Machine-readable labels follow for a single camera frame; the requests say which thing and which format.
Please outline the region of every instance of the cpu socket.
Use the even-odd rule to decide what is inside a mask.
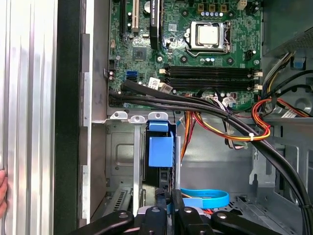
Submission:
[[[194,57],[203,53],[230,52],[230,22],[192,21],[184,37],[189,46],[187,52]],[[198,53],[192,54],[190,51],[198,51]]]

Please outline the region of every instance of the black ram slot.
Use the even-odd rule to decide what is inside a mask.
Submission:
[[[217,80],[217,79],[181,79],[169,78],[168,85],[177,91],[197,91],[205,87],[220,91],[247,91],[254,86],[253,79],[245,80]]]
[[[126,30],[126,0],[120,0],[119,2],[119,35],[122,41],[125,41]]]
[[[216,68],[216,67],[189,67],[189,66],[164,66],[165,76],[175,78],[223,78],[246,79],[253,75],[253,69],[241,68]]]

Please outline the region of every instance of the cable tie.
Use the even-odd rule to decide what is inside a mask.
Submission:
[[[249,133],[249,136],[250,136],[250,141],[253,141],[254,134],[253,133]]]
[[[227,121],[231,115],[232,115],[232,113],[228,112],[228,115],[227,115],[227,117],[224,118],[224,121]]]
[[[313,208],[313,205],[299,205],[300,208],[302,209],[312,209]]]

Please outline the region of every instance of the screw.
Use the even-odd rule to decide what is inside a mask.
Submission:
[[[119,217],[120,217],[120,218],[127,218],[128,215],[127,215],[126,213],[121,213]]]
[[[160,212],[160,210],[158,208],[153,208],[152,212]]]
[[[225,214],[223,214],[223,213],[218,213],[217,217],[221,218],[221,219],[226,219],[227,218],[227,216]]]
[[[191,212],[192,212],[192,210],[191,210],[189,207],[186,207],[186,208],[184,209],[184,211],[187,212],[187,213],[191,213]]]

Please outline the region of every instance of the yellow wire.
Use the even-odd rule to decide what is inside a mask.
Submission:
[[[201,115],[199,115],[199,113],[196,113],[196,115],[198,116],[198,118],[200,120],[202,120]],[[202,122],[209,129],[211,129],[211,130],[213,130],[213,131],[215,131],[217,133],[220,133],[220,134],[224,135],[225,137],[228,137],[229,139],[236,139],[238,141],[250,141],[251,140],[251,137],[241,137],[241,136],[230,136],[230,135],[227,135],[227,134],[223,133],[222,131],[220,131],[220,130],[210,126],[207,122],[205,122],[203,120],[202,120]],[[267,138],[269,136],[270,136],[270,130],[268,131],[268,134],[266,134],[265,136],[255,136],[253,139],[256,140],[256,141],[259,141],[259,140],[263,140],[263,139],[265,139],[265,138]]]
[[[282,64],[284,64],[285,62],[289,61],[293,56],[295,55],[295,51],[293,53],[291,53],[285,60]],[[276,74],[274,75],[274,77],[272,78],[271,82],[269,83],[269,86],[268,86],[268,93],[270,92],[270,88],[274,82],[274,80],[277,78],[278,76],[278,71],[276,72]]]

